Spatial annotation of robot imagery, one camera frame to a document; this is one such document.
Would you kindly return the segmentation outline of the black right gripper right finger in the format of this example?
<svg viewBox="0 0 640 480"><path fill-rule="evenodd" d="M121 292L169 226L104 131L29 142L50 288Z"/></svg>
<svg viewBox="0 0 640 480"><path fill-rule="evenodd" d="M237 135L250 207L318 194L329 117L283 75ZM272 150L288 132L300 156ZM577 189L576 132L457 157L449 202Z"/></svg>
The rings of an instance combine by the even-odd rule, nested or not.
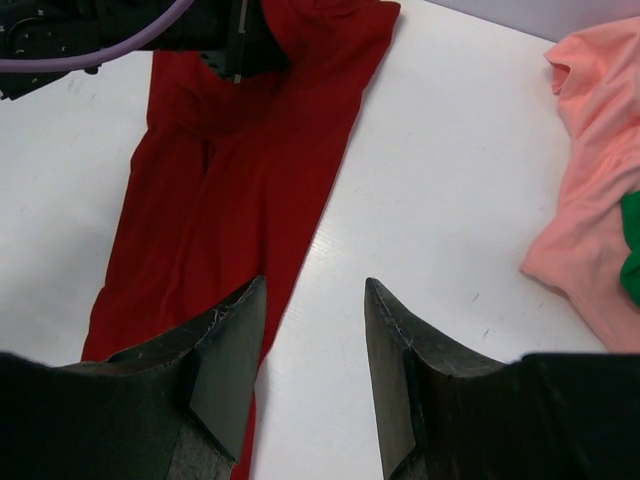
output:
<svg viewBox="0 0 640 480"><path fill-rule="evenodd" d="M364 316L384 478L519 478L518 364L453 340L375 278Z"/></svg>

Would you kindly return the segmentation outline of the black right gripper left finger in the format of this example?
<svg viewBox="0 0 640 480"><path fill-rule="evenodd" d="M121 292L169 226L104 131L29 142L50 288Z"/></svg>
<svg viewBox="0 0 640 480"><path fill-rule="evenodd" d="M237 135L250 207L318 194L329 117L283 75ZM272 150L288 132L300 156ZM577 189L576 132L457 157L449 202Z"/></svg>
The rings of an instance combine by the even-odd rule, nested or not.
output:
<svg viewBox="0 0 640 480"><path fill-rule="evenodd" d="M236 463L266 319L266 281L103 362L57 368L55 463Z"/></svg>

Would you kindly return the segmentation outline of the red t-shirt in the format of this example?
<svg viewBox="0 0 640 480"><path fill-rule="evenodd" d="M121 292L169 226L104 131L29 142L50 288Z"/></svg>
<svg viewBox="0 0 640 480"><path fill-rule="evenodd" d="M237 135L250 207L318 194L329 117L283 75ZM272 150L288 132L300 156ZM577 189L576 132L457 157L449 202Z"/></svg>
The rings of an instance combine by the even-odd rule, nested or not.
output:
<svg viewBox="0 0 640 480"><path fill-rule="evenodd" d="M102 361L267 284L269 350L386 54L392 1L267 1L288 57L232 83L195 53L152 59L131 171L82 357Z"/></svg>

